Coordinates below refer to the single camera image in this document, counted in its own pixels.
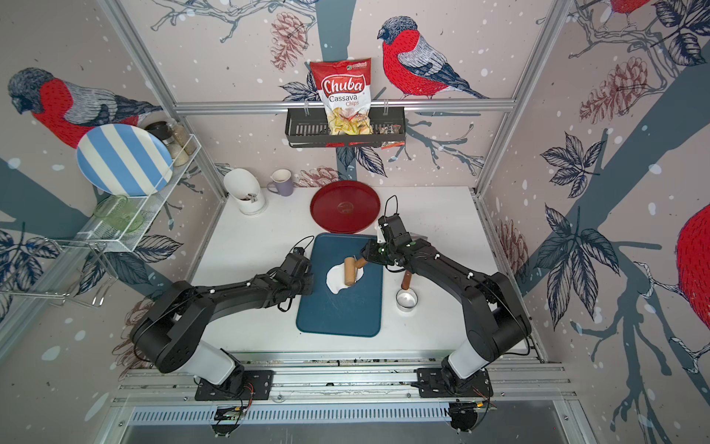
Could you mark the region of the wooden dough roller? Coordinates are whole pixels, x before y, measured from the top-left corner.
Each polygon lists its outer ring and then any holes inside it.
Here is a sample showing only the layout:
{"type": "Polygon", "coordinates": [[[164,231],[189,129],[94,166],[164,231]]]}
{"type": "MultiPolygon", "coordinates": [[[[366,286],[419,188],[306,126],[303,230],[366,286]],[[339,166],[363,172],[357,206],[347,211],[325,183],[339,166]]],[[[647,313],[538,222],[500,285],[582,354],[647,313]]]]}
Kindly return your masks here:
{"type": "Polygon", "coordinates": [[[364,258],[347,257],[344,261],[344,284],[351,287],[364,275],[367,261],[364,258]]]}

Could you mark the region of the white dough piece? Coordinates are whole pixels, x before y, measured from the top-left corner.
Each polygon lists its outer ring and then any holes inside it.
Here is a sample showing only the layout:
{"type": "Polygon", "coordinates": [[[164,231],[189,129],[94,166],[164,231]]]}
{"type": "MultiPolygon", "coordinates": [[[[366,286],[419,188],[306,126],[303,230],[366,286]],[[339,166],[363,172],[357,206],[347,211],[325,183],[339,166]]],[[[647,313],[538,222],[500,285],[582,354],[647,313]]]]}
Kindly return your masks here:
{"type": "Polygon", "coordinates": [[[325,283],[333,294],[338,294],[342,290],[350,288],[344,284],[344,263],[330,268],[327,272],[325,283]]]}

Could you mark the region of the teal cutting board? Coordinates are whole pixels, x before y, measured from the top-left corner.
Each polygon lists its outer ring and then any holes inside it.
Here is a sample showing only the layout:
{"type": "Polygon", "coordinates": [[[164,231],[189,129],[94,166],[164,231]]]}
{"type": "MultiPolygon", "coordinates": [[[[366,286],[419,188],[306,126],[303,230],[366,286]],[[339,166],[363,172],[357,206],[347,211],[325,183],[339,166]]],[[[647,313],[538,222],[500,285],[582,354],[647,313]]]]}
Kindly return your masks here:
{"type": "Polygon", "coordinates": [[[372,338],[381,327],[383,268],[367,264],[364,276],[352,287],[333,294],[325,283],[327,272],[347,257],[362,258],[371,236],[321,233],[314,240],[311,262],[314,290],[299,304],[296,326],[304,333],[372,338]]]}

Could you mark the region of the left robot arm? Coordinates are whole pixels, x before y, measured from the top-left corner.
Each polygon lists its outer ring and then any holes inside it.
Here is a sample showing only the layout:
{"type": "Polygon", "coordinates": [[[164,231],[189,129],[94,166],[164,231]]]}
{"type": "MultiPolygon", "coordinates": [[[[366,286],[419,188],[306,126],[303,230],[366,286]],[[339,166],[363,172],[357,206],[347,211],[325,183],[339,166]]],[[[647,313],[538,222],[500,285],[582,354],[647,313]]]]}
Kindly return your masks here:
{"type": "Polygon", "coordinates": [[[297,296],[314,288],[305,249],[293,247],[283,263],[246,281],[220,286],[174,283],[131,331],[136,356],[161,373],[187,371],[225,389],[240,389],[243,366],[229,353],[203,340],[207,326],[248,310],[277,308],[286,313],[297,296]]]}

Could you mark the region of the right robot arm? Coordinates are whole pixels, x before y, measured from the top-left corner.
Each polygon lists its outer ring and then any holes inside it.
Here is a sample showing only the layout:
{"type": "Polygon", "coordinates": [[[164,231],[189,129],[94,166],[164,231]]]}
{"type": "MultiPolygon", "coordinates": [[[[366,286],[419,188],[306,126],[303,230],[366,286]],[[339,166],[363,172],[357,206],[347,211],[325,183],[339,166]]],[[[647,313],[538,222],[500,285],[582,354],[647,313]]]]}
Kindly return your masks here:
{"type": "Polygon", "coordinates": [[[362,249],[367,263],[428,279],[460,303],[466,342],[443,361],[447,384],[471,379],[531,336],[521,298],[506,275],[487,275],[442,255],[427,239],[414,238],[399,214],[381,216],[377,226],[382,239],[362,249]]]}

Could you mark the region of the red round tray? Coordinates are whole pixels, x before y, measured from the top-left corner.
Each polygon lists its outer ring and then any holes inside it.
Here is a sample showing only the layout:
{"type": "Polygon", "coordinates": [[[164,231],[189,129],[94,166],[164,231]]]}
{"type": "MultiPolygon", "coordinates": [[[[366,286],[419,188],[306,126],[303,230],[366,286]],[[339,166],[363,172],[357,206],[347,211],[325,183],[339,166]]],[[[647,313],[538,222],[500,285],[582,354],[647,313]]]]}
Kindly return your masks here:
{"type": "Polygon", "coordinates": [[[360,181],[336,181],[321,187],[310,203],[314,222],[325,231],[355,234],[377,219],[381,201],[375,190],[360,181]]]}

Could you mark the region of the purple mug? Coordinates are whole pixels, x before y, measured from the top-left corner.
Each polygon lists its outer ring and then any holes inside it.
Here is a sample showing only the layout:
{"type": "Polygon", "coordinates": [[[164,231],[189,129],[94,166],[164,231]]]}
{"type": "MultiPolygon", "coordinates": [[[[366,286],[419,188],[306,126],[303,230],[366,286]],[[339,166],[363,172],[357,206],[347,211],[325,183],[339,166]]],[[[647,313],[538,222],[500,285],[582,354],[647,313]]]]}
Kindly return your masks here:
{"type": "Polygon", "coordinates": [[[270,177],[271,181],[267,185],[267,190],[272,194],[283,197],[291,196],[294,192],[292,173],[286,168],[276,170],[270,177]]]}

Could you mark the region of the white cutlery holder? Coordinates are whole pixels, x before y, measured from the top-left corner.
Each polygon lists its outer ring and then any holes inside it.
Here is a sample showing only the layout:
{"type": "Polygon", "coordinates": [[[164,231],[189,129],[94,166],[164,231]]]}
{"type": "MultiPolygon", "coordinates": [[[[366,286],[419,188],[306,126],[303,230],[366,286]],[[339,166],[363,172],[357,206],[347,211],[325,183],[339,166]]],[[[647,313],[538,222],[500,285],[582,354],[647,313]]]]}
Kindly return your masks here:
{"type": "Polygon", "coordinates": [[[223,179],[229,196],[245,216],[259,215],[267,208],[266,197],[256,177],[247,169],[235,168],[223,179]]]}

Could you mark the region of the Chuba cassava chips bag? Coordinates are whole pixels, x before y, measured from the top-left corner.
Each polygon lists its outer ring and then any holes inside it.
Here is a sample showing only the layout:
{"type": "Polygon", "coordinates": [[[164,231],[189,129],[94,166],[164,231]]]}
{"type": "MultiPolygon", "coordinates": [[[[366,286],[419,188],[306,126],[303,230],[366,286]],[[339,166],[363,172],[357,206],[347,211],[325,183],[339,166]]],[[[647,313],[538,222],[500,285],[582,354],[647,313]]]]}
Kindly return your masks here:
{"type": "Polygon", "coordinates": [[[331,135],[370,135],[371,59],[316,62],[311,65],[331,135]]]}

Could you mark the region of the green glass cup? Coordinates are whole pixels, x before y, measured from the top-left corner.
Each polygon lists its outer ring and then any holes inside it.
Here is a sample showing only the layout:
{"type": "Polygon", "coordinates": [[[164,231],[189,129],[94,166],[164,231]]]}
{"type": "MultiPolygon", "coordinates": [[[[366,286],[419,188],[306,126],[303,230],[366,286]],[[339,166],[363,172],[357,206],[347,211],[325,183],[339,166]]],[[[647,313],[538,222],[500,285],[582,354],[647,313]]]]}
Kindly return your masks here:
{"type": "Polygon", "coordinates": [[[98,203],[94,209],[94,217],[119,232],[132,233],[144,224],[143,215],[131,200],[119,195],[112,195],[98,203]]]}

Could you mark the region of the spice jar dark lid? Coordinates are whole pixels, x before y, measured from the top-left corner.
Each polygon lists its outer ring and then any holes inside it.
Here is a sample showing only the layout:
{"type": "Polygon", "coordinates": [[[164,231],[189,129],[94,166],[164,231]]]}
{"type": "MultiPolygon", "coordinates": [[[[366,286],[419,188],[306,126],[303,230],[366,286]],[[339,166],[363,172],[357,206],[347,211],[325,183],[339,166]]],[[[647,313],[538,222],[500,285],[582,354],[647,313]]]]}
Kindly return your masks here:
{"type": "Polygon", "coordinates": [[[175,142],[174,134],[166,121],[156,121],[144,128],[159,139],[164,145],[170,145],[175,142]]]}

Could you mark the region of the blue striped plate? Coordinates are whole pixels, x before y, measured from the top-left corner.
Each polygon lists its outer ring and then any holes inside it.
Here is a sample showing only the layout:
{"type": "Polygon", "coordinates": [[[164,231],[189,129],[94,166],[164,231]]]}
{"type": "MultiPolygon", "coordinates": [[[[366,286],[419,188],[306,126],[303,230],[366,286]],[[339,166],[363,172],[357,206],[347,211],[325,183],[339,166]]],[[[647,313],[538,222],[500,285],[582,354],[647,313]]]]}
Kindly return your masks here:
{"type": "Polygon", "coordinates": [[[127,124],[88,131],[78,144],[77,162],[97,189],[127,197],[160,192],[174,172],[168,148],[148,131],[127,124]]]}

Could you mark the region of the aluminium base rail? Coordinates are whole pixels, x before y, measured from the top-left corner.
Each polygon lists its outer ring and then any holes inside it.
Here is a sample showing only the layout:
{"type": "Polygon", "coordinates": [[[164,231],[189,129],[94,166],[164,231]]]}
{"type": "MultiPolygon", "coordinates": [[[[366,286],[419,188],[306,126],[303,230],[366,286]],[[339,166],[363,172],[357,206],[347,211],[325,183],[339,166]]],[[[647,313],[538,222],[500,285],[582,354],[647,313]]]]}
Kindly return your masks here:
{"type": "Polygon", "coordinates": [[[488,366],[464,388],[445,387],[433,359],[269,361],[250,356],[236,394],[209,388],[185,372],[136,371],[111,397],[106,424],[127,427],[230,427],[288,424],[447,422],[470,432],[488,414],[513,403],[549,411],[571,429],[580,415],[576,393],[560,364],[508,358],[488,366]]]}

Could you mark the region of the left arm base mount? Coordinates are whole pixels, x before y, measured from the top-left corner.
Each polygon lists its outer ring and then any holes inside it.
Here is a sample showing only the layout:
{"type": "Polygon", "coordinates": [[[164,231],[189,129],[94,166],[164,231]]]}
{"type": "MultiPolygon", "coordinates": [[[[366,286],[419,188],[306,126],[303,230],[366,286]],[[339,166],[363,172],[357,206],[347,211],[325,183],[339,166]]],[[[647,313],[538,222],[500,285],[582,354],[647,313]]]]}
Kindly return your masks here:
{"type": "Polygon", "coordinates": [[[199,379],[194,395],[196,401],[266,401],[269,399],[275,372],[272,370],[246,370],[237,364],[221,385],[199,379]]]}

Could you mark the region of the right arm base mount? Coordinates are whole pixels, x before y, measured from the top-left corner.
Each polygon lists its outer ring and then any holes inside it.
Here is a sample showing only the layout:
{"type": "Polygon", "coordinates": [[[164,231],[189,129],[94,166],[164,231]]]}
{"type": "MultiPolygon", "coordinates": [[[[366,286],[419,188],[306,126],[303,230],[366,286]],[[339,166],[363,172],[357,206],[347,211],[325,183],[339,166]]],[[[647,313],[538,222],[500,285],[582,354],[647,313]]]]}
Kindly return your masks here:
{"type": "Polygon", "coordinates": [[[493,389],[487,369],[473,373],[467,379],[461,379],[444,360],[439,368],[423,367],[416,370],[416,381],[411,384],[419,391],[421,398],[468,398],[488,399],[493,396],[493,389]]]}

